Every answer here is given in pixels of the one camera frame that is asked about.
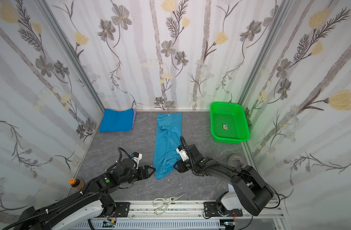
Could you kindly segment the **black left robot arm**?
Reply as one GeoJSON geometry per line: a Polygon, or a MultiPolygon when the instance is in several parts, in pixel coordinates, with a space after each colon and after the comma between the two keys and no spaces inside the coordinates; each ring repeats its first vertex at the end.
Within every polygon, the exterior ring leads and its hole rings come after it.
{"type": "Polygon", "coordinates": [[[15,230],[66,230],[83,220],[99,216],[110,216],[116,210],[111,194],[120,189],[121,184],[150,178],[155,168],[140,166],[138,152],[128,154],[119,147],[119,159],[105,172],[88,182],[78,192],[52,205],[23,211],[19,220],[6,226],[15,230]]]}

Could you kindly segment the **light blue t shirt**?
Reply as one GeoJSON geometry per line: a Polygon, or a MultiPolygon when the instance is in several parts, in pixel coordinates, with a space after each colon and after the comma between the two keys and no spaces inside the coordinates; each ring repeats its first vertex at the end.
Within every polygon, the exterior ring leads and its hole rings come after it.
{"type": "Polygon", "coordinates": [[[161,180],[174,170],[181,159],[176,149],[180,142],[182,113],[158,114],[153,166],[155,178],[161,180]]]}

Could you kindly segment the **green plastic basket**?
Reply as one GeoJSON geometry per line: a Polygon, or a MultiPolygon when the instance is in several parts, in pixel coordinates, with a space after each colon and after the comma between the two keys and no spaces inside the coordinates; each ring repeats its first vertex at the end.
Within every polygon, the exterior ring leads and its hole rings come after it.
{"type": "Polygon", "coordinates": [[[210,106],[211,134],[214,141],[239,144],[250,139],[250,131],[243,107],[236,103],[213,102],[210,106]]]}

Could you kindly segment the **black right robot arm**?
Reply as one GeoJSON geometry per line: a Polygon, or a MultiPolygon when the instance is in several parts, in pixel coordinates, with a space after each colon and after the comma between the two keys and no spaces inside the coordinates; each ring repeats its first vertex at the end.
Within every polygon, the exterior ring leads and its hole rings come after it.
{"type": "Polygon", "coordinates": [[[267,208],[267,204],[277,194],[252,166],[233,167],[204,157],[194,144],[188,145],[183,136],[180,137],[180,143],[176,151],[181,160],[174,164],[174,169],[180,173],[191,171],[199,177],[217,177],[231,184],[242,207],[253,216],[258,216],[267,208]]]}

